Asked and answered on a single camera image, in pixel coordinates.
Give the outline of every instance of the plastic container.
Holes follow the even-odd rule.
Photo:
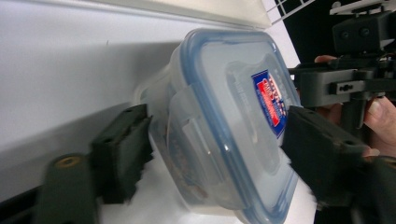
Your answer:
[[[192,31],[142,88],[151,143],[192,212],[285,220],[297,176],[279,146],[300,103],[269,35]]]

